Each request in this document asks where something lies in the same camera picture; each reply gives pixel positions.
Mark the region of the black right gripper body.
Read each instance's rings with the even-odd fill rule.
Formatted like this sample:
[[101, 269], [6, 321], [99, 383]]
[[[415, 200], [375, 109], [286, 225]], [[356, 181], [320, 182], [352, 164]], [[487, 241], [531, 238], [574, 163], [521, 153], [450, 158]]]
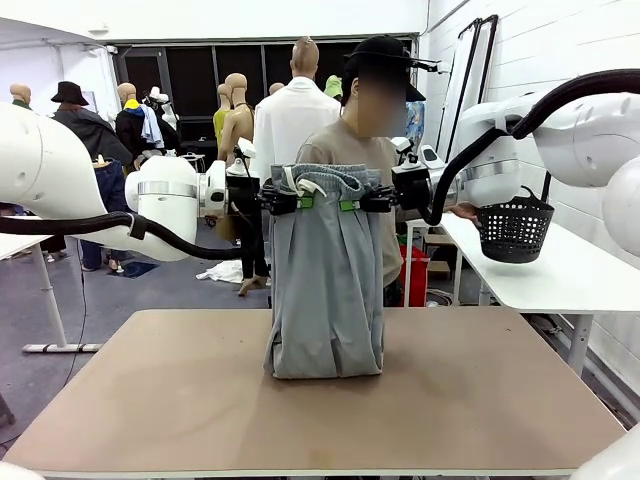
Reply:
[[397, 203], [403, 210], [420, 210], [430, 206], [431, 179], [426, 167], [393, 167], [392, 182]]

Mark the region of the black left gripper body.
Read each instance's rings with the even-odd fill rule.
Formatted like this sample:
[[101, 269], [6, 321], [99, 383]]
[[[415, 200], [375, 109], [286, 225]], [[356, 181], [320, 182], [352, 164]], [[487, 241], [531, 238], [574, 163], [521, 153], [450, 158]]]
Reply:
[[270, 204], [266, 201], [264, 190], [271, 189], [272, 180], [261, 181], [254, 176], [238, 176], [228, 174], [226, 176], [228, 215], [250, 214], [270, 211]]

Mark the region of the black perforated plastic basket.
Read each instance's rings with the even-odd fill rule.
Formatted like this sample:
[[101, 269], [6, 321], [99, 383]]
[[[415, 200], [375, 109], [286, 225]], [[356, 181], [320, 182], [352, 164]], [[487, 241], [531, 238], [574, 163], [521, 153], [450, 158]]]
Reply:
[[478, 209], [481, 251], [491, 260], [526, 264], [541, 252], [554, 208], [522, 186], [525, 196]]

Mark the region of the person's left hand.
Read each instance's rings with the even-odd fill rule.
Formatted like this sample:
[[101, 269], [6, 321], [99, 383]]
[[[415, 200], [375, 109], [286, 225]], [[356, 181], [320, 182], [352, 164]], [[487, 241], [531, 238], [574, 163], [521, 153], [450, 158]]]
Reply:
[[452, 205], [448, 208], [448, 211], [459, 218], [471, 221], [476, 226], [480, 224], [477, 208], [468, 202]]

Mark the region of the person in beige sweater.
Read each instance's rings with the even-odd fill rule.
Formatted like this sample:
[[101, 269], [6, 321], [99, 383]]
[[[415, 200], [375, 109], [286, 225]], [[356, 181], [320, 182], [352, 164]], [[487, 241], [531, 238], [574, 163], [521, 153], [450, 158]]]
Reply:
[[[378, 170], [384, 185], [391, 185], [392, 167], [397, 163], [396, 150], [386, 137], [365, 133], [372, 121], [378, 125], [378, 108], [387, 106], [382, 85], [373, 84], [360, 93], [356, 75], [346, 75], [349, 90], [339, 119], [309, 137], [300, 148], [296, 161], [303, 164], [364, 165]], [[403, 304], [401, 270], [403, 258], [396, 235], [395, 213], [381, 215], [384, 305]]]

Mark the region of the mannequin in white shirt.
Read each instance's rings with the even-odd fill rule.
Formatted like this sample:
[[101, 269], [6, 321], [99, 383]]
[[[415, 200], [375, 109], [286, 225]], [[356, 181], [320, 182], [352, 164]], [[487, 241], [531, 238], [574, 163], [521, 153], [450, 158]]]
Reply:
[[293, 163], [309, 136], [339, 118], [340, 103], [315, 83], [318, 64], [316, 43], [300, 38], [292, 49], [292, 79], [255, 108], [251, 168], [261, 183], [270, 178], [273, 165]]

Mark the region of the bare tan mannequin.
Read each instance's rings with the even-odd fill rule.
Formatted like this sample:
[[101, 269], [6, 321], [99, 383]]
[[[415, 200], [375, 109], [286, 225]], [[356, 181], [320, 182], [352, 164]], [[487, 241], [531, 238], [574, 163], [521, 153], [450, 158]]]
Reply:
[[[247, 79], [241, 73], [229, 74], [224, 83], [230, 94], [233, 107], [226, 115], [218, 143], [218, 160], [225, 160], [227, 166], [235, 162], [234, 149], [238, 140], [243, 138], [253, 141], [254, 113], [246, 102]], [[238, 291], [239, 296], [245, 296], [250, 290], [264, 288], [269, 277], [269, 269], [265, 259], [262, 214], [260, 210], [249, 211], [240, 206], [240, 211], [248, 219], [233, 216], [235, 232], [239, 235], [242, 247], [255, 246], [256, 249], [243, 257], [243, 282]]]

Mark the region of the white cloth on floor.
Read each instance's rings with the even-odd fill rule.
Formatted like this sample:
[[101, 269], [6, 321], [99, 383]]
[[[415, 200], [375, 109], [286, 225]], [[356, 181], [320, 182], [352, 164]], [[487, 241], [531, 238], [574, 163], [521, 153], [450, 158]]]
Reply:
[[197, 280], [211, 280], [230, 284], [243, 282], [242, 262], [240, 260], [226, 260], [217, 263], [195, 276]]

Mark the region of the mannequin in yellow top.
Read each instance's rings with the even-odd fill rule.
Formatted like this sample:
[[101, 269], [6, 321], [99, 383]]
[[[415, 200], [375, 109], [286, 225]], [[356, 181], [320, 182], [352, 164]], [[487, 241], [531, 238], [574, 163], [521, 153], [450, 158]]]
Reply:
[[219, 95], [220, 105], [213, 115], [213, 125], [216, 143], [220, 145], [225, 118], [232, 111], [231, 89], [226, 83], [223, 83], [218, 86], [217, 93]]

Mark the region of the red box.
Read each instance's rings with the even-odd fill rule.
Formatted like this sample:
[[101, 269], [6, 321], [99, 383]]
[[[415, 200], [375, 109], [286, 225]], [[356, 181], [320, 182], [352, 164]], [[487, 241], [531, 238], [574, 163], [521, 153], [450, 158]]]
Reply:
[[409, 285], [409, 306], [425, 307], [427, 303], [429, 256], [412, 248], [411, 274]]

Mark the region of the mannequin with yellow scarf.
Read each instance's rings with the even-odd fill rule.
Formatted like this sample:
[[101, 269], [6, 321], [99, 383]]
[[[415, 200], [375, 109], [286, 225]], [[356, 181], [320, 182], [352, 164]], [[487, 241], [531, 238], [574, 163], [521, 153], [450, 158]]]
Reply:
[[131, 83], [121, 83], [117, 93], [122, 110], [116, 116], [116, 134], [133, 159], [146, 150], [162, 151], [164, 138], [154, 110], [137, 100], [136, 87]]

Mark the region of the black cap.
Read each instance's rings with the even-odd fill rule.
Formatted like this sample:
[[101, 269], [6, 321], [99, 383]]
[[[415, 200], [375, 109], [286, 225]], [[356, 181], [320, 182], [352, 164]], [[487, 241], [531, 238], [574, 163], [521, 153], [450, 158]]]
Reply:
[[342, 84], [350, 89], [356, 78], [388, 87], [406, 102], [424, 101], [425, 96], [411, 83], [413, 68], [428, 70], [429, 65], [411, 56], [404, 43], [388, 35], [369, 37], [352, 53], [344, 56]]

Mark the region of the white side table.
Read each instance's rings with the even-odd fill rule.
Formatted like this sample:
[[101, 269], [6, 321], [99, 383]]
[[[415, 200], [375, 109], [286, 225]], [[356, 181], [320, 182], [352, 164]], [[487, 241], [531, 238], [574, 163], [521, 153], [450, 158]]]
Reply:
[[597, 314], [640, 315], [640, 270], [552, 223], [539, 257], [526, 264], [491, 260], [468, 220], [443, 215], [441, 228], [457, 248], [452, 303], [459, 303], [461, 267], [466, 260], [481, 281], [478, 304], [492, 298], [520, 313], [573, 317], [567, 363], [578, 374]]

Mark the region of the mannequin with black hat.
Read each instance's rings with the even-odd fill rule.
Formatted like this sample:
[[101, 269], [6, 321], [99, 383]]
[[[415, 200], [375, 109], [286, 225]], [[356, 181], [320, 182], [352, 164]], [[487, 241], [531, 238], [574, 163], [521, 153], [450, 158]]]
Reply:
[[81, 140], [93, 161], [102, 156], [104, 160], [117, 160], [123, 166], [133, 163], [131, 153], [111, 125], [87, 109], [89, 103], [79, 85], [69, 81], [59, 82], [57, 93], [51, 101], [59, 105], [53, 118]]

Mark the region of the white table with grey feet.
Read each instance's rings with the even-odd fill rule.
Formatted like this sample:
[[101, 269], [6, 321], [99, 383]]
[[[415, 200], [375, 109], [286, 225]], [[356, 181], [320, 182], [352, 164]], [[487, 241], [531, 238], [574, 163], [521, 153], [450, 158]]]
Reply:
[[97, 353], [101, 343], [85, 343], [78, 340], [70, 343], [65, 335], [62, 319], [58, 309], [53, 286], [51, 285], [40, 243], [48, 240], [47, 235], [14, 235], [0, 233], [0, 260], [5, 260], [22, 250], [33, 251], [35, 265], [42, 281], [41, 290], [44, 292], [47, 307], [47, 318], [54, 333], [54, 341], [46, 344], [25, 344], [22, 352], [25, 354], [76, 354]]

